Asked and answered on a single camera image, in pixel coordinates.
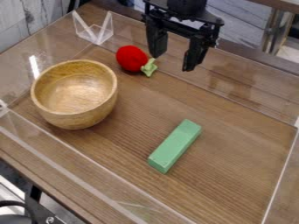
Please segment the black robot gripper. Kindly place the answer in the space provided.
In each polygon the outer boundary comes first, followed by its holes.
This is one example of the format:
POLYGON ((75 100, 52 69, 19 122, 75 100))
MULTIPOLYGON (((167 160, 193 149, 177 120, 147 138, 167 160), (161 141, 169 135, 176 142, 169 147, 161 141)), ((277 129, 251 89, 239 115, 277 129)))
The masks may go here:
POLYGON ((167 51, 168 33, 189 40, 181 70, 189 72, 203 62, 208 47, 217 43, 224 20, 211 14, 208 0, 143 0, 148 51, 159 58, 167 51))

